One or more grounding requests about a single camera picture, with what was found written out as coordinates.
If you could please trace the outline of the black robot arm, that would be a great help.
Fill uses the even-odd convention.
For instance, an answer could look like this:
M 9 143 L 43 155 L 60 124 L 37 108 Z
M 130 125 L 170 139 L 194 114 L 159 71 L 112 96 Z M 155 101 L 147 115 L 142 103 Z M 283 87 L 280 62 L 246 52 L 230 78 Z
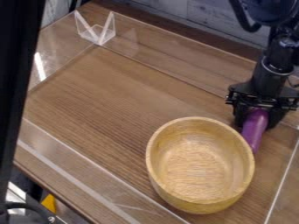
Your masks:
M 299 0 L 228 0 L 247 32 L 268 26 L 267 48 L 248 82 L 228 87 L 226 103 L 235 124 L 252 122 L 267 112 L 272 129 L 288 111 L 299 108 L 299 91 L 286 80 L 299 66 Z M 0 0 L 0 115 L 20 116 L 33 66 L 46 0 Z

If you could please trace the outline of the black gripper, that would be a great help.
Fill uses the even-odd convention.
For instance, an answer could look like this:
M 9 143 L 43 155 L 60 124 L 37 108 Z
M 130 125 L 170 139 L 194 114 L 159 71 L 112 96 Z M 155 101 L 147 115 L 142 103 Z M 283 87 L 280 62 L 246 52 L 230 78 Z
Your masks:
M 234 106 L 235 125 L 242 128 L 251 107 L 270 109 L 267 129 L 272 129 L 286 117 L 290 110 L 299 109 L 299 91 L 291 87 L 283 87 L 276 97 L 259 94 L 251 82 L 232 84 L 228 87 L 226 103 Z

